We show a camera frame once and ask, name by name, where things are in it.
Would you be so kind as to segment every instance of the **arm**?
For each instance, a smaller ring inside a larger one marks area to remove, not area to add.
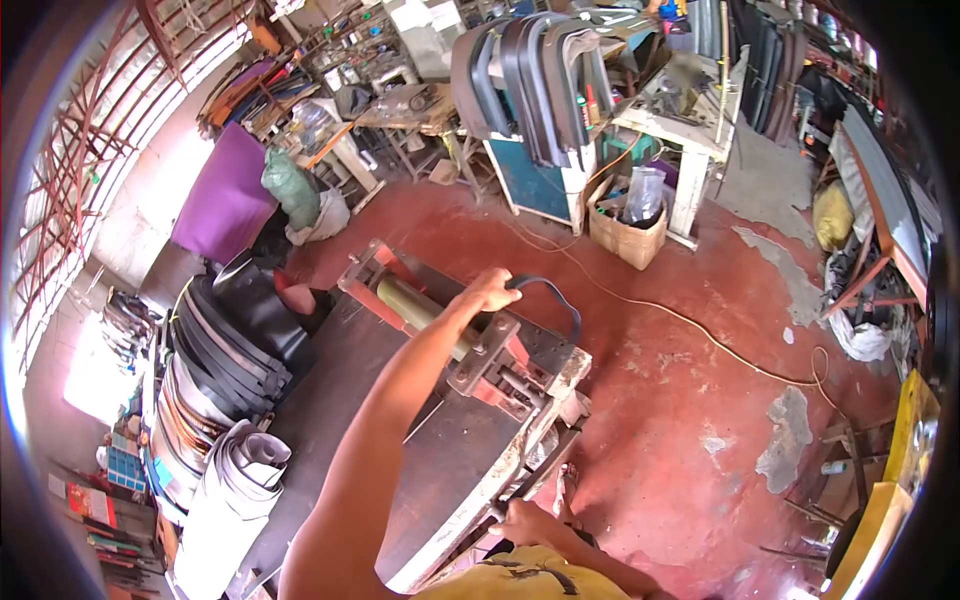
[[[403,439],[450,351],[481,310],[520,298],[509,271],[478,277],[387,363],[340,441],[313,512],[294,536],[280,598],[389,598],[373,566],[402,464]]]
[[[632,598],[675,600],[653,577],[581,540],[573,529],[533,502],[511,500],[506,522],[491,527],[491,533],[502,535],[516,545],[544,545],[568,563],[605,576]]]

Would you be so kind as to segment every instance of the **orange cable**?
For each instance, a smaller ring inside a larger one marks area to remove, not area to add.
[[[624,152],[624,154],[621,155],[620,157],[621,157],[621,158],[624,157],[628,152],[630,152],[630,149],[629,149],[629,148],[628,148],[628,149]],[[614,162],[612,162],[611,164],[607,165],[607,167],[605,167],[604,169],[609,168],[609,167],[612,166],[614,163],[616,163],[616,160],[615,160]],[[593,180],[594,178],[596,178],[597,175],[600,175],[600,173],[603,173],[603,170],[597,172],[597,174],[594,175],[592,178],[590,178],[590,180]],[[528,229],[527,227],[525,227],[525,226],[524,226],[522,223],[520,223],[519,221],[517,221],[516,224],[519,225],[526,233],[532,235],[533,237],[535,237],[535,238],[537,238],[537,239],[539,239],[539,240],[542,240],[542,241],[546,242],[547,244],[550,244],[550,245],[553,246],[554,248],[552,248],[552,249],[547,249],[547,248],[543,248],[543,247],[539,246],[538,244],[533,243],[532,241],[530,241],[529,239],[527,239],[526,237],[524,237],[519,231],[517,231],[516,229],[514,229],[512,226],[510,226],[510,225],[508,224],[508,227],[510,227],[511,231],[512,231],[513,233],[515,233],[516,236],[519,237],[523,242],[525,242],[526,244],[528,244],[528,245],[532,246],[533,248],[536,248],[537,250],[542,251],[542,252],[560,252],[561,254],[563,254],[564,256],[566,256],[567,258],[569,258],[570,260],[572,260],[575,265],[577,265],[578,267],[580,267],[580,270],[584,272],[584,275],[587,276],[587,279],[590,281],[590,283],[592,283],[593,285],[595,285],[596,287],[598,287],[598,288],[601,289],[602,291],[606,292],[607,294],[610,294],[610,295],[613,296],[614,298],[617,298],[618,300],[622,300],[622,301],[624,301],[624,302],[628,302],[628,303],[630,303],[630,304],[641,304],[641,305],[643,305],[643,306],[652,306],[653,308],[657,308],[657,309],[659,309],[659,310],[662,310],[662,311],[666,312],[667,314],[669,314],[669,315],[672,316],[672,317],[676,317],[677,319],[680,319],[681,321],[684,321],[684,322],[686,322],[686,323],[689,323],[689,324],[693,325],[694,327],[700,329],[700,330],[704,333],[704,335],[706,335],[707,338],[708,338],[711,342],[713,342],[713,344],[714,344],[715,346],[717,346],[718,348],[722,349],[723,351],[725,351],[727,354],[729,354],[730,356],[732,356],[732,357],[735,358],[736,360],[740,361],[740,362],[743,363],[744,365],[750,367],[751,369],[753,369],[754,371],[756,371],[756,372],[758,372],[758,373],[760,373],[760,374],[763,374],[763,375],[766,375],[766,376],[768,376],[768,377],[771,377],[772,379],[777,379],[778,381],[782,381],[782,382],[784,382],[784,383],[789,383],[789,384],[791,384],[791,385],[803,386],[803,387],[807,387],[807,388],[812,388],[812,387],[817,388],[817,389],[820,391],[821,396],[823,396],[824,399],[827,401],[827,404],[829,404],[831,407],[833,407],[833,410],[835,410],[837,413],[839,413],[839,414],[840,414],[840,417],[842,417],[843,419],[846,419],[846,418],[847,418],[847,416],[844,415],[843,411],[841,411],[840,408],[837,407],[837,405],[833,403],[833,401],[830,399],[830,397],[827,396],[827,392],[824,391],[823,382],[824,382],[824,381],[826,380],[826,378],[827,378],[827,373],[829,372],[829,367],[830,367],[830,357],[829,357],[829,354],[827,354],[827,350],[826,350],[825,348],[823,348],[823,347],[821,347],[821,346],[817,346],[817,347],[815,347],[815,348],[813,349],[813,353],[810,354],[810,370],[813,372],[813,381],[798,381],[798,380],[796,380],[796,379],[790,379],[789,377],[782,377],[782,376],[780,376],[780,375],[777,375],[776,373],[769,372],[769,371],[763,369],[762,367],[758,367],[757,365],[755,365],[755,364],[751,363],[750,361],[746,360],[745,358],[741,357],[739,354],[737,354],[736,352],[734,352],[733,350],[731,350],[730,348],[728,348],[727,346],[725,346],[723,343],[721,343],[719,340],[717,340],[715,337],[713,337],[713,335],[712,335],[709,331],[707,331],[707,329],[706,329],[705,327],[703,327],[701,324],[699,324],[699,323],[697,323],[696,321],[694,321],[694,320],[692,320],[692,319],[690,319],[690,318],[688,318],[688,317],[680,314],[679,312],[673,310],[672,308],[670,308],[670,307],[668,307],[668,306],[664,306],[663,304],[660,304],[660,303],[657,303],[657,302],[649,301],[649,300],[636,300],[636,299],[632,299],[632,298],[627,298],[627,297],[621,296],[620,294],[617,294],[617,293],[614,292],[613,290],[605,287],[603,284],[601,284],[599,281],[597,281],[596,279],[593,278],[593,276],[590,274],[590,272],[587,270],[587,268],[583,265],[583,263],[581,263],[579,260],[577,260],[576,258],[574,258],[572,254],[570,254],[569,252],[567,252],[567,249],[568,249],[568,248],[570,248],[571,246],[573,246],[574,244],[577,243],[577,241],[580,239],[579,237],[576,238],[575,240],[573,240],[572,243],[570,243],[570,244],[568,244],[568,245],[566,245],[566,246],[561,247],[559,244],[557,244],[557,243],[554,242],[553,240],[551,240],[551,239],[549,239],[549,238],[546,238],[546,237],[543,237],[542,235],[538,235],[538,234],[534,233],[533,231],[531,231],[530,229]],[[817,369],[816,369],[816,366],[814,365],[814,357],[816,356],[817,350],[820,350],[820,351],[824,354],[824,358],[825,358],[824,376],[823,376],[822,378],[817,375]]]

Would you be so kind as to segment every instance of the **green sack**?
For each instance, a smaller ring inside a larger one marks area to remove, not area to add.
[[[313,182],[282,148],[268,148],[264,161],[267,166],[260,185],[280,202],[280,208],[290,217],[290,228],[297,231],[313,227],[320,216],[320,193]]]

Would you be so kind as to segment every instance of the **foot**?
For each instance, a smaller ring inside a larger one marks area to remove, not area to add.
[[[580,520],[570,510],[579,478],[580,473],[572,463],[563,463],[557,470],[557,498],[553,502],[553,513],[571,527],[580,527]]]

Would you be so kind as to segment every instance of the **hand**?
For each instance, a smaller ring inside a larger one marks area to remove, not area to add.
[[[514,498],[507,508],[507,519],[492,525],[490,533],[503,536],[518,546],[551,546],[551,541],[564,530],[568,530],[566,525],[535,503]]]
[[[506,269],[487,269],[467,286],[460,294],[460,299],[478,311],[500,310],[523,297],[519,290],[508,290],[504,287],[512,277]]]

